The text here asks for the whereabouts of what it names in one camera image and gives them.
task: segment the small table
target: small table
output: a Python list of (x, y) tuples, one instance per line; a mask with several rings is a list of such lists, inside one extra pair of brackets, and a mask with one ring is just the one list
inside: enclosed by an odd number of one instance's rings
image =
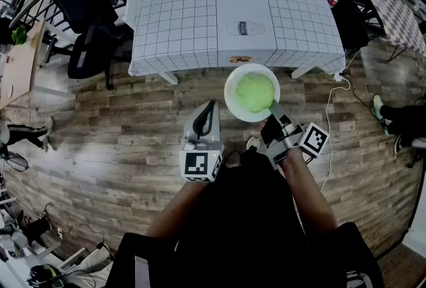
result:
[(410, 48), (426, 57), (425, 40), (410, 8), (400, 0), (371, 0), (371, 2), (385, 29), (386, 37), (383, 40), (396, 46), (396, 48), (404, 47), (401, 53)]
[(140, 0), (129, 74), (184, 69), (345, 67), (327, 0)]
[(15, 108), (21, 110), (37, 110), (34, 106), (18, 106), (12, 104), (13, 101), (21, 98), (32, 90), (55, 96), (62, 96), (64, 98), (76, 98), (75, 94), (35, 85), (35, 71), (46, 28), (61, 37), (72, 39), (68, 35), (65, 36), (64, 32), (60, 31), (58, 28), (45, 22), (45, 20), (35, 23), (34, 27), (27, 33), (27, 41), (23, 45), (14, 46), (7, 55), (10, 57), (10, 60), (6, 63), (3, 73), (0, 109)]

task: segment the shoe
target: shoe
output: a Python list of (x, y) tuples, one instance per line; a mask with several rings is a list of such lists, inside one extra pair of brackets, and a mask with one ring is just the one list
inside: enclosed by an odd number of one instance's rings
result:
[(395, 143), (393, 145), (393, 151), (395, 152), (395, 154), (398, 154), (398, 152), (403, 149), (401, 141), (402, 141), (402, 134), (400, 134), (398, 138), (396, 138)]
[(380, 108), (383, 106), (383, 103), (380, 99), (379, 95), (375, 95), (373, 98), (373, 102), (374, 102), (374, 110), (375, 110), (375, 116), (377, 119), (382, 120), (383, 117), (380, 114)]
[(54, 124), (53, 117), (50, 116), (49, 119), (47, 119), (47, 124), (46, 124), (48, 136), (50, 136), (53, 132), (53, 124)]
[(45, 151), (46, 153), (47, 153), (47, 151), (49, 151), (49, 137), (48, 136), (46, 136), (44, 139), (43, 139), (43, 147), (41, 148), (43, 151)]
[(260, 140), (258, 137), (253, 136), (247, 141), (246, 150), (252, 146), (254, 146), (257, 151), (260, 149)]

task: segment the table leg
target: table leg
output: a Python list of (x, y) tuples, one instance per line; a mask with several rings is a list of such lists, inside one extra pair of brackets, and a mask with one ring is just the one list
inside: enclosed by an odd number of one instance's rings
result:
[(56, 242), (54, 245), (48, 247), (42, 253), (37, 254), (37, 259), (41, 261), (44, 257), (48, 256), (52, 251), (55, 251), (62, 245), (62, 242)]
[(55, 95), (55, 96), (61, 96), (63, 98), (69, 98), (69, 99), (75, 99), (77, 97), (75, 94), (72, 94), (72, 93), (61, 92), (59, 90), (48, 89), (48, 88), (40, 87), (40, 86), (34, 86), (33, 90), (36, 92), (41, 92), (41, 93)]
[(1, 205), (1, 204), (11, 203), (11, 202), (14, 202), (14, 201), (16, 201), (16, 200), (18, 200), (16, 197), (11, 198), (11, 199), (9, 199), (9, 200), (0, 200), (0, 205)]
[(12, 265), (10, 264), (10, 261), (6, 262), (6, 266), (9, 268), (12, 275), (15, 276), (16, 280), (18, 280), (18, 282), (21, 284), (21, 286), (23, 288), (28, 287), (28, 284), (21, 278), (21, 276), (19, 276), (19, 274), (16, 272), (15, 268), (12, 267)]
[(8, 104), (5, 108), (13, 108), (15, 110), (37, 110), (36, 106), (19, 106), (17, 104)]
[(302, 76), (303, 74), (305, 74), (306, 72), (309, 72), (311, 69), (313, 69), (315, 67), (315, 65), (310, 65), (307, 67), (300, 67), (297, 68), (293, 73), (292, 73), (292, 78), (298, 78), (300, 76)]
[(72, 37), (71, 35), (68, 35), (64, 33), (59, 28), (55, 27), (54, 25), (50, 24), (49, 22), (46, 22), (46, 28), (50, 30), (52, 33), (56, 34), (57, 36), (61, 37), (62, 39), (71, 42), (72, 44), (75, 44), (75, 37)]
[(171, 84), (179, 83), (179, 80), (171, 72), (158, 72), (158, 75)]

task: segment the human hand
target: human hand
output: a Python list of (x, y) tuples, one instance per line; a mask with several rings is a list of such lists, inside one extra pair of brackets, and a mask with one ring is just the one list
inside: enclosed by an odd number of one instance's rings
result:
[(265, 120), (262, 120), (260, 122), (260, 130), (264, 129), (264, 127), (265, 127), (265, 125), (266, 125), (267, 122), (268, 122), (268, 118), (266, 118)]

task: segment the grid pattern tablecloth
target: grid pattern tablecloth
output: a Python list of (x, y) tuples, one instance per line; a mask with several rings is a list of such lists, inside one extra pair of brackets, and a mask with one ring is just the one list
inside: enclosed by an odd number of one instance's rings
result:
[(140, 0), (130, 75), (246, 62), (345, 66), (327, 0)]
[(371, 0), (385, 29), (385, 41), (426, 56), (425, 40), (410, 8), (400, 0)]

